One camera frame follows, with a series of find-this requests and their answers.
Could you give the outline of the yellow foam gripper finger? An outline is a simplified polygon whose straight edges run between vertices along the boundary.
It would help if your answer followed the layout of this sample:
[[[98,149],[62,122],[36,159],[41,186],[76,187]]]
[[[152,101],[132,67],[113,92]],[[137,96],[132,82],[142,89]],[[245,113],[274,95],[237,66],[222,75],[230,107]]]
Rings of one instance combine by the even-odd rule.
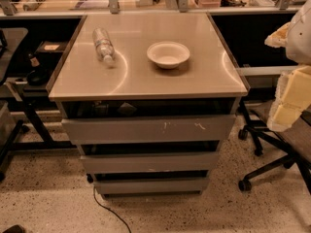
[[[287,22],[270,34],[264,43],[272,48],[285,48],[287,46],[287,35],[290,24]]]
[[[299,65],[291,72],[283,72],[268,114],[268,128],[276,132],[291,128],[310,105],[311,66]]]

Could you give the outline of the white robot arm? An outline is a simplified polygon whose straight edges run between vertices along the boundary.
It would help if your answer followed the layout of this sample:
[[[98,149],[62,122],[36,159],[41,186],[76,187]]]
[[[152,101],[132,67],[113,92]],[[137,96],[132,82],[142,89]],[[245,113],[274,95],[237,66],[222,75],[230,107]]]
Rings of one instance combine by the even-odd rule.
[[[269,35],[264,43],[273,48],[284,48],[286,57],[298,64],[293,71],[281,74],[268,114],[268,128],[282,132],[291,128],[311,105],[310,10],[300,9],[290,22]]]

